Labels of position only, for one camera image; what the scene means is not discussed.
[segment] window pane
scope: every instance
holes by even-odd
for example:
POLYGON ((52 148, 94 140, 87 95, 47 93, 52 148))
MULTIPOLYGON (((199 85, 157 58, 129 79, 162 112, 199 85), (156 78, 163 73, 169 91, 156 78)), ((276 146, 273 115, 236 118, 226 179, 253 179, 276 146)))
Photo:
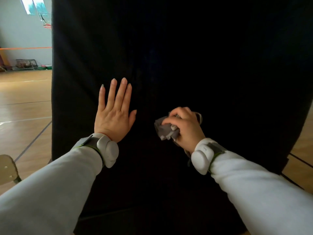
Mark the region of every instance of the window pane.
POLYGON ((34 3, 35 3, 38 13, 48 13, 44 0, 34 0, 34 3))
POLYGON ((25 7, 27 15, 35 15, 36 10, 35 10, 35 5, 33 3, 33 0, 22 0, 23 5, 25 7))

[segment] white sleeve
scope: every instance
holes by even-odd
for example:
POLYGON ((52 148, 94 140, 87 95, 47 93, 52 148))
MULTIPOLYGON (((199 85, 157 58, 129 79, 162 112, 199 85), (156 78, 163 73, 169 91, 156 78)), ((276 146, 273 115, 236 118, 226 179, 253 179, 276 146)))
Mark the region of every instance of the white sleeve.
POLYGON ((80 147, 33 173, 0 196, 1 234, 72 234, 101 169, 100 155, 80 147))
POLYGON ((210 170, 252 235, 313 234, 311 194, 230 151, 217 156, 210 170))

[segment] forearm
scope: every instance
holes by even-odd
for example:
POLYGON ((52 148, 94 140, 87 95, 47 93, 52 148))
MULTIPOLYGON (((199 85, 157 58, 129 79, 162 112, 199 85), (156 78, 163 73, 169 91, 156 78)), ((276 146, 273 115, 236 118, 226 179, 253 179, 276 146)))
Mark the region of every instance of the forearm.
POLYGON ((69 235, 102 169, 89 147, 73 149, 0 196, 2 234, 69 235))
POLYGON ((311 194, 230 151, 217 156, 210 170, 252 235, 312 233, 311 194))

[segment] gymnasium wall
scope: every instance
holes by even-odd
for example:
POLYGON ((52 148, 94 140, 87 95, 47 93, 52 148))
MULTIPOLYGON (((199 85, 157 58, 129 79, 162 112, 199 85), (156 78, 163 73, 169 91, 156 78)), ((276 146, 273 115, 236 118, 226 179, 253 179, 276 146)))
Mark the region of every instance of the gymnasium wall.
MULTIPOLYGON (((51 13, 51 0, 44 0, 51 13)), ((21 0, 0 0, 0 46, 51 47, 51 30, 45 29, 38 15, 27 15, 21 0)), ((11 65, 14 59, 36 59, 40 64, 52 64, 52 49, 5 50, 11 65)))

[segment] person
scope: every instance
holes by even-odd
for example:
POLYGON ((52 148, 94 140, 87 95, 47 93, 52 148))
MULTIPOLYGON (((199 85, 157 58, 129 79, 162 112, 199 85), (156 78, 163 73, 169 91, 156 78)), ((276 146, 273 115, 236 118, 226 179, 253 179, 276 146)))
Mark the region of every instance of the person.
MULTIPOLYGON (((135 122, 136 110, 129 114, 131 84, 123 78, 115 97, 116 86, 113 79, 107 104, 105 89, 100 88, 95 133, 0 196, 1 234, 73 232, 96 176, 103 166, 114 165, 118 156, 116 143, 135 122)), ((162 124, 166 123, 180 129, 176 143, 192 153, 192 162, 201 174, 206 173, 204 170, 211 172, 251 234, 312 234, 311 194, 206 138, 188 107, 172 110, 162 124), (209 144, 213 149, 219 147, 220 152, 208 154, 209 144)))

